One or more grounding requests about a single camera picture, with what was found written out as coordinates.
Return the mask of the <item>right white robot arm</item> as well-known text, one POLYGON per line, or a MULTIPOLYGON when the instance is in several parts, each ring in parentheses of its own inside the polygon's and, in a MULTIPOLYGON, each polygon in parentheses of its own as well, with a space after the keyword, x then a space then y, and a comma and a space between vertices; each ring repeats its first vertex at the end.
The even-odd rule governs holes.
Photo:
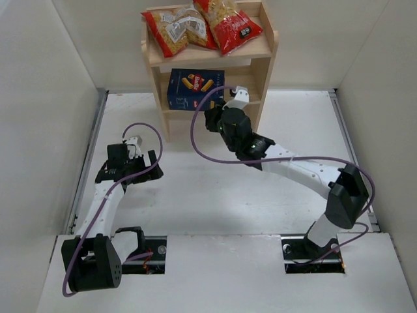
POLYGON ((304 235, 304 251, 318 259, 331 248, 341 230, 350 230, 369 198, 360 170, 353 164, 328 166, 319 159, 298 157, 270 138, 252 130, 250 118, 239 108, 216 105, 204 112, 205 126, 219 133, 241 164, 299 183, 326 200, 324 213, 304 235))

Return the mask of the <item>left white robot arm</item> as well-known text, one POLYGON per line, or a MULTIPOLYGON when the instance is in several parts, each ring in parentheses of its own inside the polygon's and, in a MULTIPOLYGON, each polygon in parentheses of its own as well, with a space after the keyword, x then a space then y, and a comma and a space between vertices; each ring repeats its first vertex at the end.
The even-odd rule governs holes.
POLYGON ((148 259, 141 227, 113 229, 117 208, 130 185, 160 179, 163 171, 155 151, 148 152, 146 165, 139 136, 107 146, 108 159, 94 180, 93 202, 73 239, 61 247, 65 267, 63 295, 117 288, 126 261, 148 259))

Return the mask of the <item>red pasta bag black logo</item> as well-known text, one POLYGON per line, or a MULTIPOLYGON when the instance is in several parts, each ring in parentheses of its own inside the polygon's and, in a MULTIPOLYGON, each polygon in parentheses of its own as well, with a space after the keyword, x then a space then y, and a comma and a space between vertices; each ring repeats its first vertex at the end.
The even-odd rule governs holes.
POLYGON ((195 0, 193 4, 208 23, 223 55, 230 54, 263 32, 235 1, 195 0))

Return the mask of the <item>red pasta bag white labels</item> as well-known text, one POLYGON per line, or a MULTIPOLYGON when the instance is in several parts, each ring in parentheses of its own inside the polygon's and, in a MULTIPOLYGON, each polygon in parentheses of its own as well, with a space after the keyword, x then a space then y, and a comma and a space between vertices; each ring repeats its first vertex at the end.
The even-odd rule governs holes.
POLYGON ((218 49, 208 23, 192 4, 174 9, 147 10, 141 14, 164 57, 175 56, 189 44, 218 49))

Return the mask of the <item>blue Barilla pasta box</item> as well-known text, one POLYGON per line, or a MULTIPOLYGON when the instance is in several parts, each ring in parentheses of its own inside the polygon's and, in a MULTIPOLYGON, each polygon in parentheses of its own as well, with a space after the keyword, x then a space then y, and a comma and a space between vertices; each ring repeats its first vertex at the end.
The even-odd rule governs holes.
POLYGON ((167 88, 169 109, 195 111, 209 91, 224 83, 224 70, 173 68, 167 88))

